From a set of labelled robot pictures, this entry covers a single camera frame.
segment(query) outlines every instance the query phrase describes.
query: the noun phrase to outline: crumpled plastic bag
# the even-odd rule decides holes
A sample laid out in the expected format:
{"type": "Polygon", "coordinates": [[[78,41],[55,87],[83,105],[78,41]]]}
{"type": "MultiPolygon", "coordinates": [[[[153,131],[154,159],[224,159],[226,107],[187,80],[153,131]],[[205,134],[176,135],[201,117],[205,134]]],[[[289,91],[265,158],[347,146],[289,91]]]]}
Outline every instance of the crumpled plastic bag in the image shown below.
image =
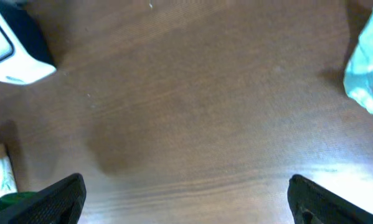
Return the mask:
{"type": "Polygon", "coordinates": [[[345,69],[347,95],[373,114],[373,13],[345,69]]]}

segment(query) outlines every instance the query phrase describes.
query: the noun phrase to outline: white plastic device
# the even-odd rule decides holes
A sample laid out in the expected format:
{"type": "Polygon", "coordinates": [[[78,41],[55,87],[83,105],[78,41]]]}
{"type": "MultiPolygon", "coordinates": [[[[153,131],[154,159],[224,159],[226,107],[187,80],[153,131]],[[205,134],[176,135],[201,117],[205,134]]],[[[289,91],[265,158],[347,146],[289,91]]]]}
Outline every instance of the white plastic device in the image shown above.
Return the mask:
{"type": "Polygon", "coordinates": [[[55,71],[53,65],[27,52],[0,13],[0,82],[27,85],[55,71]]]}

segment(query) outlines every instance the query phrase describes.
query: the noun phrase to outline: white object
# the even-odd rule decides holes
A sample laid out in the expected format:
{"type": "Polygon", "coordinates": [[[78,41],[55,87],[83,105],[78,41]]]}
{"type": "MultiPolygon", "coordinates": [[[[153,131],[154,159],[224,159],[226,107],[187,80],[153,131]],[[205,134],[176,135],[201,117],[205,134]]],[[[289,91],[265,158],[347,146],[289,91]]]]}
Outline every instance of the white object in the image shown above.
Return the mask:
{"type": "Polygon", "coordinates": [[[0,13],[0,82],[26,85],[56,71],[32,57],[0,13]]]}
{"type": "Polygon", "coordinates": [[[373,13],[347,64],[344,86],[349,97],[373,114],[373,13]]]}
{"type": "Polygon", "coordinates": [[[0,145],[0,197],[16,192],[17,187],[11,162],[6,154],[5,147],[0,145]]]}

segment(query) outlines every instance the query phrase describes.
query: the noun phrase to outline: wooden table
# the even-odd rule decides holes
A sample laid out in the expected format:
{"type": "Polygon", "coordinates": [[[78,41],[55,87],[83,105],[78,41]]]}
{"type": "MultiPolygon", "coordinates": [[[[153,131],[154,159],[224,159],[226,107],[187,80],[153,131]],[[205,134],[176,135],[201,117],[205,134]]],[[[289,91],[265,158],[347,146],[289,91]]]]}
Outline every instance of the wooden table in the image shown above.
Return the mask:
{"type": "Polygon", "coordinates": [[[293,223],[303,174],[373,213],[373,116],[343,70],[371,1],[43,0],[59,67],[0,83],[20,190],[83,174],[81,223],[293,223]]]}

